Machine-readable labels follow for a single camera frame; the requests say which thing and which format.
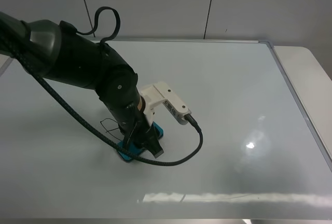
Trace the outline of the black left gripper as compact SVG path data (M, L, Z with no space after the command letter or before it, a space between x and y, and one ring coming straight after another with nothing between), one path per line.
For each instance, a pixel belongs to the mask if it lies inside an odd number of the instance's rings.
M122 148L146 148L154 158L163 154L154 128L143 114L143 100L139 93L107 93L105 105L118 123L123 135Z

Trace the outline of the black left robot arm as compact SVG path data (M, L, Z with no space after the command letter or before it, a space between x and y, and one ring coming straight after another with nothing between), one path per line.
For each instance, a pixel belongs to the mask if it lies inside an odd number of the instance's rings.
M38 53L22 49L40 77L96 92L118 123L123 148L134 145L154 157L163 154L159 132L143 114L145 100L136 87L138 75L113 48L79 36L64 21L27 23L1 13L1 22Z

